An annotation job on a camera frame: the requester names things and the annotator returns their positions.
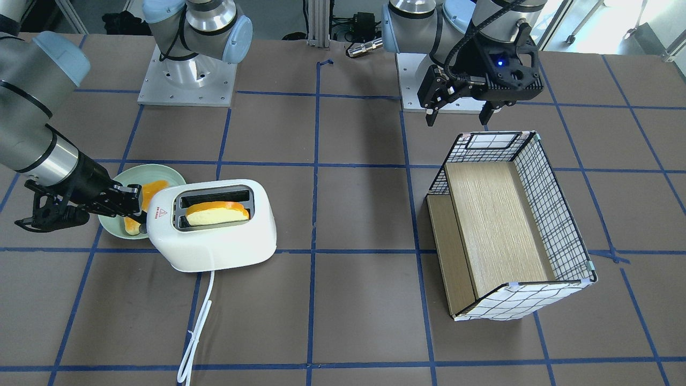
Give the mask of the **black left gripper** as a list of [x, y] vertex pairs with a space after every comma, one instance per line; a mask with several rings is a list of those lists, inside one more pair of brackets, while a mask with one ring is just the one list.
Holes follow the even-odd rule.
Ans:
[[502, 81], [486, 77], [484, 85], [470, 88], [460, 78], [454, 83], [443, 69], [431, 65], [422, 79], [417, 97], [419, 105], [426, 110], [426, 123], [429, 127], [434, 125], [441, 108], [467, 97], [485, 101], [479, 112], [479, 120], [480, 124], [487, 125], [495, 112], [507, 106], [508, 102], [532, 100], [541, 92], [542, 81], [539, 77], [534, 77], [533, 81]]

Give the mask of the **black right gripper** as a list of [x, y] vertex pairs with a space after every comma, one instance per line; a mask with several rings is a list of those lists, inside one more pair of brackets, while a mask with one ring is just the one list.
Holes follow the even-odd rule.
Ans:
[[142, 205], [143, 187], [138, 184], [122, 186], [83, 152], [78, 153], [78, 163], [66, 179], [66, 186], [71, 188], [70, 201], [86, 212], [111, 218], [132, 218], [141, 225], [147, 223], [147, 212]]

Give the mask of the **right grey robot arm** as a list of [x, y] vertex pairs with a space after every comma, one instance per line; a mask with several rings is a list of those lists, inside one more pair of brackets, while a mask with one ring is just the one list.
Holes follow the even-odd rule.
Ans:
[[[212, 63], [247, 56], [252, 20], [233, 1], [144, 1], [151, 29], [173, 85], [199, 86]], [[73, 42], [52, 31], [20, 39], [11, 17], [18, 1], [2, 1], [2, 165], [26, 177], [32, 213], [20, 228], [47, 233], [88, 223], [95, 213], [147, 222], [140, 185], [123, 185], [49, 120], [91, 69]]]

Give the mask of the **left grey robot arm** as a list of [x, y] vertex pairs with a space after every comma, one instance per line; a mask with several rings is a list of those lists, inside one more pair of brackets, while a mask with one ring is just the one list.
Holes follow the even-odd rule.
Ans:
[[427, 125], [462, 98], [483, 102], [487, 124], [502, 107], [538, 96], [544, 83], [531, 31], [544, 1], [389, 1], [384, 5], [384, 48], [426, 54], [419, 71], [419, 105]]

